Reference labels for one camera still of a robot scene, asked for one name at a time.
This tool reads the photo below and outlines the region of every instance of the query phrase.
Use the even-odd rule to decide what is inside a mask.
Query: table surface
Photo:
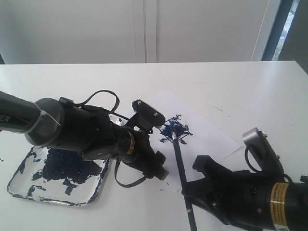
[[[244,132],[258,127],[268,134],[294,181],[308,175],[308,76],[296,62],[0,65],[0,90],[29,101],[64,96],[82,102],[100,89],[118,94],[119,109],[130,107],[135,99],[170,91],[239,143]],[[108,95],[92,100],[93,105],[106,108],[112,102]],[[189,230],[181,194],[157,179],[122,188],[113,177],[114,164],[103,190],[89,206],[11,197],[7,183],[31,145],[23,135],[3,131],[0,147],[1,230]],[[223,164],[232,170],[247,169],[244,151]],[[118,174],[124,182],[139,176],[124,165]],[[194,211],[200,231],[239,230],[197,207]]]

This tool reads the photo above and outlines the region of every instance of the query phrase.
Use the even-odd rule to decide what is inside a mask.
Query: white paper
[[[187,181],[204,177],[203,174],[192,168],[198,155],[209,155],[215,161],[221,162],[223,158],[240,148],[237,142],[170,92],[158,93],[144,101],[162,113],[166,120],[180,114],[181,120],[179,122],[183,125],[187,124],[189,132],[193,134],[183,139],[187,144],[180,143]],[[165,182],[176,191],[180,191],[180,177],[173,144],[170,141],[161,142],[160,140],[164,136],[160,134],[160,130],[154,128],[153,131],[154,133],[150,135],[151,146],[155,152],[160,151],[166,156],[164,168],[169,171],[169,175],[166,177]]]

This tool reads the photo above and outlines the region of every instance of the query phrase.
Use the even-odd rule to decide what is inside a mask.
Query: label
[[[275,183],[270,195],[270,213],[278,231],[290,231],[285,218],[284,201],[288,183]]]

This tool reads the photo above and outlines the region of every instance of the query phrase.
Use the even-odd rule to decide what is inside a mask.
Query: paint palette
[[[77,152],[33,147],[10,180],[14,197],[70,206],[92,203],[109,160],[83,161]]]

